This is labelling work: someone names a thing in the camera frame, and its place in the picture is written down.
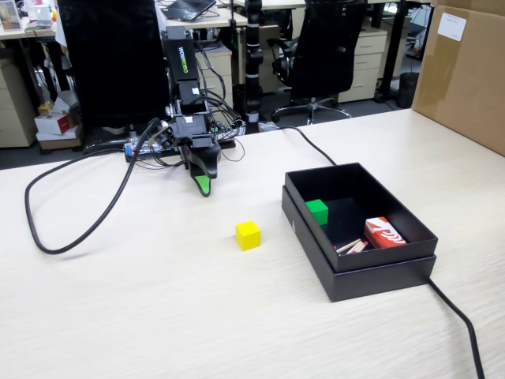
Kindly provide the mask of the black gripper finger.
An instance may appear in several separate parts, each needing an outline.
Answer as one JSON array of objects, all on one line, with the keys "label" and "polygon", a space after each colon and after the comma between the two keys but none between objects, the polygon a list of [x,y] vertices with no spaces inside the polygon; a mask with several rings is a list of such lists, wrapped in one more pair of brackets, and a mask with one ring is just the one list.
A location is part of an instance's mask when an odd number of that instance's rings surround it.
[{"label": "black gripper finger", "polygon": [[219,144],[205,148],[185,146],[184,152],[187,158],[189,173],[192,177],[205,175],[208,178],[217,178],[218,162],[221,153]]},{"label": "black gripper finger", "polygon": [[192,180],[196,183],[200,194],[203,197],[209,197],[211,194],[211,179],[201,168],[195,165],[189,165],[189,174]]}]

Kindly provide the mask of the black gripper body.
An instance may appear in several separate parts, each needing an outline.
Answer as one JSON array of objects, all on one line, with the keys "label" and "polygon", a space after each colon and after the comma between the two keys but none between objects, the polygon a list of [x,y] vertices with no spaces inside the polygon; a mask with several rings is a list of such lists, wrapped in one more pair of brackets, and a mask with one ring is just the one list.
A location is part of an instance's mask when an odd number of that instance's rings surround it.
[{"label": "black gripper body", "polygon": [[187,145],[191,148],[210,148],[215,145],[204,114],[177,116],[173,125],[173,146]]}]

